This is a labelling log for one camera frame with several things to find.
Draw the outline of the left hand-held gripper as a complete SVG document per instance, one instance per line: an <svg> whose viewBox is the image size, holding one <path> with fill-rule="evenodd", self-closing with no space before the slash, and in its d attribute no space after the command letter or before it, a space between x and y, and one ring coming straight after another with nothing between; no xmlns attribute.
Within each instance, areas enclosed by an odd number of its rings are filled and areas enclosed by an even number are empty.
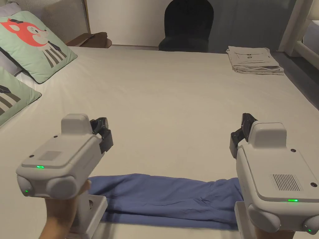
<svg viewBox="0 0 319 239"><path fill-rule="evenodd" d="M68 114L61 120L61 133L17 168L20 190L25 197L73 198L112 146L106 117L89 120L85 114Z"/></svg>

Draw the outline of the person's left hand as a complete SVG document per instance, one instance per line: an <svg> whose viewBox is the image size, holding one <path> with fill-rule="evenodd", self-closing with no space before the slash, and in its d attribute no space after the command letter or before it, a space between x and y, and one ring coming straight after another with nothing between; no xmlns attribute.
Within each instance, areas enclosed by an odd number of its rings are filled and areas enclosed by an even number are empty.
<svg viewBox="0 0 319 239"><path fill-rule="evenodd" d="M74 222L79 196L88 191L91 181L87 180L77 196L71 199L47 199L47 220L39 236L40 239L65 239Z"/></svg>

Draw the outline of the person's right hand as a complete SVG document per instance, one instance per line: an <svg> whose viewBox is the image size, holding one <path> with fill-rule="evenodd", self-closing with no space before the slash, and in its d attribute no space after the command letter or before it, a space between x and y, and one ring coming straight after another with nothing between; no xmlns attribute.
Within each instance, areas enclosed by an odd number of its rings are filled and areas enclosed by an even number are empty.
<svg viewBox="0 0 319 239"><path fill-rule="evenodd" d="M257 239L293 239L294 231L277 231L275 233L269 233L258 228L255 229Z"/></svg>

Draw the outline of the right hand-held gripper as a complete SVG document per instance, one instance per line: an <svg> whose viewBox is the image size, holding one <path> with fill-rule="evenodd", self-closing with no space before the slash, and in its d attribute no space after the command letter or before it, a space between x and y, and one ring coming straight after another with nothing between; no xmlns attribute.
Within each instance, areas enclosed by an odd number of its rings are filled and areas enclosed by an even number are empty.
<svg viewBox="0 0 319 239"><path fill-rule="evenodd" d="M295 148L287 146L282 123L242 114L246 143L238 147L236 171L250 223L263 231L319 229L318 179Z"/></svg>

